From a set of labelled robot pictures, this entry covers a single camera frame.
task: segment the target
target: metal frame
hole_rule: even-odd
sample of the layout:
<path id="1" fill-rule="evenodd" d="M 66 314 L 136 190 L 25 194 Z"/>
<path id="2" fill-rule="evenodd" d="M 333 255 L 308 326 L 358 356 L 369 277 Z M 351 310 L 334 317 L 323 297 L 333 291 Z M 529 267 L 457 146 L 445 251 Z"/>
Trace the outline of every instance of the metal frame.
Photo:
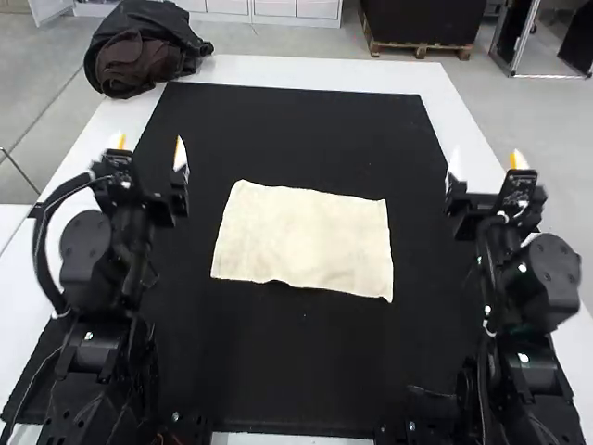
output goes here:
<path id="1" fill-rule="evenodd" d="M 570 65 L 566 64 L 571 70 L 575 72 L 579 72 L 579 74 L 575 75 L 560 75 L 560 74 L 517 74 L 517 70 L 519 69 L 519 64 L 521 63 L 521 58 L 523 57 L 523 53 L 525 51 L 525 47 L 527 45 L 527 39 L 529 38 L 530 31 L 532 30 L 534 24 L 536 23 L 537 11 L 539 10 L 539 5 L 541 0 L 533 0 L 531 6 L 529 8 L 529 13 L 527 14 L 527 19 L 525 20 L 525 24 L 523 30 L 521 31 L 521 36 L 517 39 L 515 44 L 515 54 L 512 58 L 511 64 L 508 64 L 505 60 L 502 59 L 497 53 L 497 45 L 498 40 L 500 39 L 500 34 L 502 32 L 502 26 L 504 25 L 505 19 L 507 17 L 507 12 L 510 7 L 510 1 L 505 2 L 504 5 L 501 6 L 500 14 L 498 16 L 498 24 L 497 28 L 494 33 L 494 37 L 492 38 L 492 44 L 490 45 L 490 50 L 488 54 L 495 63 L 500 67 L 501 70 L 509 77 L 515 77 L 519 79 L 564 79 L 564 80 L 574 80 L 574 79 L 588 79 L 589 76 L 586 74 L 580 73 L 580 71 L 575 70 Z"/>

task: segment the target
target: black cable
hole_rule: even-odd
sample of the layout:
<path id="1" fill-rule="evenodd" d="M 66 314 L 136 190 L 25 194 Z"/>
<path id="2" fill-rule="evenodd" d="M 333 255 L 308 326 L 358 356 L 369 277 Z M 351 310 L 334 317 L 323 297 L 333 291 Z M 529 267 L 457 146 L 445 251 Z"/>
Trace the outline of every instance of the black cable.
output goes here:
<path id="1" fill-rule="evenodd" d="M 425 395 L 430 397 L 437 397 L 442 399 L 457 399 L 457 394 L 445 394 L 443 392 L 436 392 L 430 389 L 418 387 L 416 385 L 408 385 L 408 390 L 414 394 Z"/>
<path id="2" fill-rule="evenodd" d="M 58 314 L 63 313 L 67 309 L 67 304 L 61 292 L 54 283 L 47 265 L 47 257 L 45 254 L 45 237 L 47 235 L 47 225 L 49 224 L 49 220 L 57 209 L 54 204 L 56 202 L 61 202 L 61 200 L 65 196 L 68 196 L 70 193 L 72 193 L 73 190 L 76 190 L 81 186 L 86 186 L 85 184 L 88 184 L 92 179 L 93 178 L 91 177 L 91 174 L 87 172 L 79 174 L 78 176 L 75 176 L 74 178 L 60 185 L 45 201 L 43 213 L 35 220 L 35 225 L 33 227 L 32 254 L 35 276 L 37 277 L 39 286 L 41 286 L 41 289 L 47 295 L 47 298 L 51 301 L 56 313 Z"/>
<path id="3" fill-rule="evenodd" d="M 498 332 L 504 308 L 502 307 L 502 297 L 498 293 L 502 289 L 500 277 L 496 270 L 496 264 L 492 258 L 492 251 L 488 243 L 487 234 L 490 228 L 495 225 L 504 225 L 508 218 L 504 215 L 490 216 L 484 218 L 478 223 L 476 228 L 476 249 L 478 257 L 481 257 L 482 267 L 486 268 L 488 272 L 488 284 L 486 290 L 490 290 L 494 296 L 494 304 L 492 311 L 488 316 L 487 323 L 485 323 L 486 332 L 492 337 Z"/>
<path id="4" fill-rule="evenodd" d="M 15 413 L 12 416 L 12 419 L 10 419 L 10 422 L 6 423 L 4 430 L 2 431 L 2 436 L 0 437 L 0 445 L 7 445 L 8 441 L 10 440 L 10 437 L 12 436 L 12 432 L 15 428 L 15 424 L 17 423 L 17 420 L 19 419 L 20 411 L 22 410 L 22 407 L 24 406 L 25 401 L 29 397 L 29 394 L 31 393 L 31 390 L 32 390 L 33 386 L 35 385 L 37 378 L 39 377 L 41 372 L 45 369 L 45 367 L 51 362 L 51 360 L 56 358 L 59 355 L 58 353 L 61 351 L 61 349 L 62 349 L 62 347 L 60 346 L 59 348 L 54 350 L 51 354 L 49 354 L 47 357 L 45 357 L 44 360 L 42 361 L 42 363 L 37 368 L 37 371 L 35 371 L 35 374 L 33 374 L 33 377 L 31 379 L 31 381 L 29 382 L 27 389 L 25 389 L 25 392 L 23 393 L 22 398 L 20 399 L 19 406 L 17 406 L 17 409 L 15 410 Z"/>
<path id="5" fill-rule="evenodd" d="M 482 418 L 482 445 L 487 445 L 490 434 L 490 409 L 488 401 L 487 366 L 488 366 L 488 343 L 490 337 L 483 333 L 477 356 L 477 386 L 478 402 L 480 404 L 480 416 Z"/>
<path id="6" fill-rule="evenodd" d="M 554 445 L 560 445 L 560 441 L 558 440 L 558 438 L 556 438 L 556 436 L 554 435 L 554 433 L 552 433 L 547 426 L 545 426 L 544 424 L 541 423 L 541 421 L 535 417 L 532 413 L 530 413 L 528 415 L 529 420 L 531 420 L 531 422 L 538 426 L 539 429 L 541 431 L 543 431 L 544 433 L 546 433 L 546 435 L 548 436 L 549 439 L 552 440 L 552 442 L 554 443 Z"/>

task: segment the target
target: white table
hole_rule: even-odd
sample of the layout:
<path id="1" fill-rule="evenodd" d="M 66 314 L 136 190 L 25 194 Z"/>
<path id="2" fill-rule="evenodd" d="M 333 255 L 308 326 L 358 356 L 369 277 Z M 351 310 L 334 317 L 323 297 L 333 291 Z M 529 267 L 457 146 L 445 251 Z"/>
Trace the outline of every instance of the white table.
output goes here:
<path id="1" fill-rule="evenodd" d="M 221 83 L 262 87 L 298 88 L 369 93 L 417 94 L 422 97 L 443 153 L 451 160 L 454 152 L 461 163 L 463 179 L 475 192 L 497 193 L 504 171 L 493 154 L 457 90 L 440 64 L 362 60 L 331 60 L 283 57 L 215 56 L 205 60 L 200 72 L 184 82 Z M 106 99 L 97 109 L 74 147 L 66 156 L 41 200 L 58 185 L 85 171 L 98 159 L 107 139 L 117 132 L 126 133 L 126 148 L 137 144 L 164 86 L 125 101 Z M 76 213 L 96 208 L 90 191 L 70 198 L 56 212 L 47 237 L 49 265 L 57 281 L 61 259 L 57 241 L 64 226 Z M 32 221 L 25 221 L 0 257 L 0 353 L 8 360 L 0 366 L 0 406 L 35 347 L 51 312 L 51 306 L 35 280 L 31 260 Z M 581 424 L 593 443 L 593 349 L 584 338 L 593 338 L 593 320 L 585 308 L 554 334 L 558 355 L 576 394 Z M 12 443 L 34 443 L 39 427 L 18 430 L 19 440 Z M 213 442 L 321 443 L 327 445 L 354 443 L 352 439 L 322 439 L 247 434 L 217 434 Z"/>
<path id="2" fill-rule="evenodd" d="M 21 204 L 0 204 L 0 255 L 27 217 L 31 206 Z"/>

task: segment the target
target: cabinet drawer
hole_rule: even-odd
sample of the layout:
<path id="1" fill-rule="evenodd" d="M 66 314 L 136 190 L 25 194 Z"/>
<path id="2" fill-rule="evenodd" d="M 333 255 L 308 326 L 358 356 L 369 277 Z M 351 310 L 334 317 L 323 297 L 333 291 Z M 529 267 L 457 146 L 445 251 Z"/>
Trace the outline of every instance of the cabinet drawer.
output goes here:
<path id="1" fill-rule="evenodd" d="M 175 5 L 190 12 L 206 12 L 206 0 L 175 0 Z"/>
<path id="2" fill-rule="evenodd" d="M 309 19 L 337 19 L 338 1 L 296 0 L 296 16 Z"/>
<path id="3" fill-rule="evenodd" d="M 208 12 L 221 14 L 240 14 L 246 16 L 249 13 L 247 0 L 206 0 Z"/>
<path id="4" fill-rule="evenodd" d="M 296 0 L 255 0 L 254 14 L 258 16 L 295 17 Z"/>

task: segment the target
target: wooden pallet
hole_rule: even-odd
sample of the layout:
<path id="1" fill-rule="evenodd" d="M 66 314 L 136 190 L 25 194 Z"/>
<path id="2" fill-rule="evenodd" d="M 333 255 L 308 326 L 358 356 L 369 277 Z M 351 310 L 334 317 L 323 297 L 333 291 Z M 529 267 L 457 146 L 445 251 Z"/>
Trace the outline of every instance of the wooden pallet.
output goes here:
<path id="1" fill-rule="evenodd" d="M 455 51 L 457 53 L 457 57 L 460 60 L 469 60 L 472 54 L 472 44 L 459 46 L 454 44 L 400 44 L 396 42 L 377 42 L 372 37 L 369 21 L 367 20 L 366 15 L 364 14 L 364 11 L 361 7 L 359 7 L 359 17 L 360 23 L 362 24 L 362 31 L 364 32 L 364 37 L 367 39 L 367 44 L 372 57 L 381 56 L 381 51 L 385 50 L 386 48 L 412 48 L 415 50 L 415 56 L 418 59 L 424 59 L 429 49 L 445 49 L 449 51 Z"/>

